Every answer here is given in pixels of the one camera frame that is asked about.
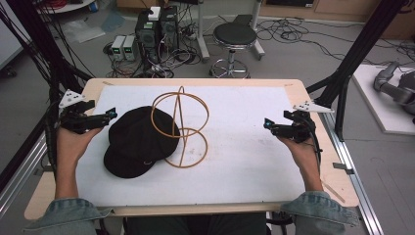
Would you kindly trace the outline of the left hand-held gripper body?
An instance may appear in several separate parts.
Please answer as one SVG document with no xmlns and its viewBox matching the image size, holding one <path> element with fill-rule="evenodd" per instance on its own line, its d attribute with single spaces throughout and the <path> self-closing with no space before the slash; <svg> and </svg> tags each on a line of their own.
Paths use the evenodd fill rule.
<svg viewBox="0 0 415 235">
<path fill-rule="evenodd" d="M 104 127 L 98 126 L 97 118 L 105 114 L 89 116 L 85 113 L 94 107 L 94 100 L 86 101 L 84 95 L 68 89 L 59 104 L 60 126 L 78 134 Z"/>
</svg>

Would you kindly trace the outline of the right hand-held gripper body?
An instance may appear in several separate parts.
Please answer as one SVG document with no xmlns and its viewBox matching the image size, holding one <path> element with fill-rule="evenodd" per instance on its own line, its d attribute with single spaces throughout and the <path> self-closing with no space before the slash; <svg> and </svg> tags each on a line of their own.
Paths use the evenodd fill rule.
<svg viewBox="0 0 415 235">
<path fill-rule="evenodd" d="M 290 125 L 273 124 L 273 135 L 294 140 L 301 143 L 315 136 L 316 125 L 311 113 L 332 113 L 334 110 L 315 104 L 313 101 L 305 101 L 293 106 L 293 111 L 285 111 L 283 117 L 291 120 Z"/>
</svg>

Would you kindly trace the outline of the black hat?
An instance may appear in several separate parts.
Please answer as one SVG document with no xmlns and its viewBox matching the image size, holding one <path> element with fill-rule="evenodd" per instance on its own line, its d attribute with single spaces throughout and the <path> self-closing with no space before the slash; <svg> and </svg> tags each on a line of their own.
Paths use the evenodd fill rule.
<svg viewBox="0 0 415 235">
<path fill-rule="evenodd" d="M 110 127 L 104 166 L 120 178 L 139 177 L 175 152 L 177 134 L 173 117 L 159 109 L 147 106 L 128 111 Z"/>
</svg>

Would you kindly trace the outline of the wooden ring hat stand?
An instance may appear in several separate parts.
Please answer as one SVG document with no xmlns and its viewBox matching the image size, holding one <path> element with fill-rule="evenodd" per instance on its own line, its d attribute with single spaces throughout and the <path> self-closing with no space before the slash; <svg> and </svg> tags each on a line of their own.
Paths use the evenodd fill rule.
<svg viewBox="0 0 415 235">
<path fill-rule="evenodd" d="M 156 113 L 156 108 L 158 104 L 170 97 L 174 98 L 174 107 L 173 107 L 173 115 L 172 115 L 171 132 L 167 133 L 161 130 L 156 124 L 155 113 Z M 206 116 L 205 122 L 198 129 L 193 128 L 193 127 L 187 127 L 184 124 L 184 115 L 183 115 L 183 110 L 182 110 L 182 100 L 184 97 L 190 98 L 191 100 L 199 103 L 206 112 L 207 116 Z M 183 86 L 180 86 L 177 91 L 165 92 L 159 95 L 158 97 L 156 97 L 152 103 L 152 109 L 151 109 L 151 123 L 153 127 L 159 134 L 165 137 L 168 137 L 168 138 L 181 140 L 183 143 L 183 147 L 181 150 L 178 164 L 175 164 L 169 159 L 165 159 L 164 161 L 168 163 L 169 165 L 176 167 L 176 168 L 189 168 L 189 167 L 193 167 L 201 163 L 208 154 L 208 140 L 202 133 L 202 130 L 208 124 L 208 120 L 209 120 L 209 109 L 208 109 L 207 103 L 202 98 L 194 94 L 187 93 Z M 194 135 L 199 135 L 203 139 L 205 143 L 205 151 L 200 156 L 200 158 L 196 160 L 195 162 L 190 163 L 190 164 L 184 164 L 188 139 Z"/>
</svg>

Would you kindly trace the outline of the person's right hand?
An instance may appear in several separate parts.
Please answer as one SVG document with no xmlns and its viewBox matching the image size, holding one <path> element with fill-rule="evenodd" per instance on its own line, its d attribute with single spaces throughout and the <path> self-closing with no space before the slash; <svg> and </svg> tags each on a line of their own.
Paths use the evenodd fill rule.
<svg viewBox="0 0 415 235">
<path fill-rule="evenodd" d="M 317 154 L 311 138 L 301 143 L 283 137 L 279 137 L 279 140 L 288 147 L 301 173 L 319 175 Z"/>
</svg>

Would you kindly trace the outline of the person's left hand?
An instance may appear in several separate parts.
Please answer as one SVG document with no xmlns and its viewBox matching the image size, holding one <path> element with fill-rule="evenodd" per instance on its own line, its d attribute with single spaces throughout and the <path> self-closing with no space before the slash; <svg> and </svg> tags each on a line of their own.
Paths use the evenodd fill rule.
<svg viewBox="0 0 415 235">
<path fill-rule="evenodd" d="M 101 131 L 101 128 L 95 128 L 78 134 L 60 127 L 57 135 L 57 169 L 76 168 L 91 140 Z"/>
</svg>

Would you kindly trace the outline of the white table mat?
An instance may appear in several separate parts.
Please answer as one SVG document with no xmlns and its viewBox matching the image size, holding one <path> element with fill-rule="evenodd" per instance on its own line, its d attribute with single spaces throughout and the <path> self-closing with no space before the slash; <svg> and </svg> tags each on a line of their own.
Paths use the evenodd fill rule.
<svg viewBox="0 0 415 235">
<path fill-rule="evenodd" d="M 104 167 L 109 132 L 89 144 L 77 171 L 80 197 L 97 207 L 184 206 L 291 201 L 303 185 L 288 149 L 263 124 L 285 123 L 282 87 L 190 86 L 180 97 L 184 125 L 201 132 L 143 175 L 122 179 Z"/>
</svg>

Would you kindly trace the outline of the grey power supply unit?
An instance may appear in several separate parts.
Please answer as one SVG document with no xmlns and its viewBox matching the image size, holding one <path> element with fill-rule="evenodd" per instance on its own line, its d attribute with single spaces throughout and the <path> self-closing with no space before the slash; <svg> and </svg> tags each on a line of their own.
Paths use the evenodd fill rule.
<svg viewBox="0 0 415 235">
<path fill-rule="evenodd" d="M 137 45 L 133 35 L 127 35 L 123 42 L 124 56 L 127 61 L 135 61 L 137 56 Z"/>
<path fill-rule="evenodd" d="M 115 41 L 112 44 L 113 56 L 116 61 L 122 61 L 124 59 L 123 43 L 125 36 L 119 35 L 115 38 Z"/>
</svg>

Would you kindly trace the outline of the black computer tower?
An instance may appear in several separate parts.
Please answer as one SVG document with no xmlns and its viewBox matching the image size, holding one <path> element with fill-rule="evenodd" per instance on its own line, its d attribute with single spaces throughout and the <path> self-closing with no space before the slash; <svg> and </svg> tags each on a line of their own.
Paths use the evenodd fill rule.
<svg viewBox="0 0 415 235">
<path fill-rule="evenodd" d="M 169 6 L 161 10 L 161 35 L 164 48 L 173 51 L 178 45 L 178 16 L 177 7 Z"/>
<path fill-rule="evenodd" d="M 150 21 L 147 14 L 138 15 L 135 34 L 143 59 L 157 64 L 159 62 L 158 46 L 161 40 L 160 24 Z"/>
</svg>

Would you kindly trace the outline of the white floor board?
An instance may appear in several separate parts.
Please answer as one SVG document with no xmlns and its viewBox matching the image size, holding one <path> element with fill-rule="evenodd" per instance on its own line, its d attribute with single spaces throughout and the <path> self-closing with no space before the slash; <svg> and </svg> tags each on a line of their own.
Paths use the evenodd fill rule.
<svg viewBox="0 0 415 235">
<path fill-rule="evenodd" d="M 385 66 L 361 65 L 355 71 L 353 80 L 385 133 L 415 135 L 415 124 L 412 122 L 414 116 L 407 113 L 392 97 L 373 88 L 375 76 L 384 68 Z"/>
</svg>

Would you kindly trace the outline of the black round stool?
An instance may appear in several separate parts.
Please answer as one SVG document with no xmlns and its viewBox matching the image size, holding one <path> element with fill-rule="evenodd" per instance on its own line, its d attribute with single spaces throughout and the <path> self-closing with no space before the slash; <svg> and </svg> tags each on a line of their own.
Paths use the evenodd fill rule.
<svg viewBox="0 0 415 235">
<path fill-rule="evenodd" d="M 251 49 L 256 43 L 256 33 L 241 23 L 223 23 L 213 31 L 213 41 L 228 50 L 226 59 L 219 59 L 209 69 L 216 78 L 250 78 L 248 67 L 235 59 L 237 51 Z"/>
</svg>

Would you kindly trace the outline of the metal bracket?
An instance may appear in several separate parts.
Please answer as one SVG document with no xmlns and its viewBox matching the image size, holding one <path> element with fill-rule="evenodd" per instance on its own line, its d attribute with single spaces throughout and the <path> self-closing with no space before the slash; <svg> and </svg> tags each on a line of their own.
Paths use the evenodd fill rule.
<svg viewBox="0 0 415 235">
<path fill-rule="evenodd" d="M 352 175 L 354 174 L 354 169 L 348 167 L 346 164 L 341 164 L 341 163 L 333 163 L 333 168 L 336 169 L 342 169 L 346 172 L 347 175 Z"/>
</svg>

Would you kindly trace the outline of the aluminium rail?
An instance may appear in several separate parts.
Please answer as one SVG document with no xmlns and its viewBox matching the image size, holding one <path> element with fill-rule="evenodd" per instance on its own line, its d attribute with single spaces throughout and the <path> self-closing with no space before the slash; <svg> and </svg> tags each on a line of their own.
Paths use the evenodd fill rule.
<svg viewBox="0 0 415 235">
<path fill-rule="evenodd" d="M 333 114 L 320 114 L 319 116 L 340 158 L 341 169 L 351 180 L 351 184 L 358 198 L 360 220 L 363 222 L 367 234 L 384 235 L 382 226 L 366 194 L 362 181 L 346 146 L 346 142 L 342 141 L 335 132 L 335 116 Z"/>
<path fill-rule="evenodd" d="M 47 151 L 45 133 L 28 135 L 0 173 L 0 219 L 7 213 Z"/>
</svg>

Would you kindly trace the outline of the black frame post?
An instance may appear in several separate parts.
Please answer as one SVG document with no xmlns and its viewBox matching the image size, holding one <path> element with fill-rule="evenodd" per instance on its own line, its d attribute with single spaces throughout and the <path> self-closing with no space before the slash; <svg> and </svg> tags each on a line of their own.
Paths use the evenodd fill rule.
<svg viewBox="0 0 415 235">
<path fill-rule="evenodd" d="M 338 99 L 334 130 L 341 141 L 344 141 L 344 119 L 349 81 L 405 5 L 405 1 L 381 0 L 338 68 L 328 77 L 306 88 L 308 94 L 323 88 L 321 95 L 315 99 L 317 105 L 330 108 L 335 99 Z"/>
<path fill-rule="evenodd" d="M 44 22 L 45 15 L 38 13 L 33 1 L 6 0 L 21 26 L 17 26 L 5 13 L 0 13 L 0 19 L 34 61 L 50 87 L 50 94 L 58 97 L 67 89 L 81 93 L 84 82 L 92 76 L 65 58 Z"/>
</svg>

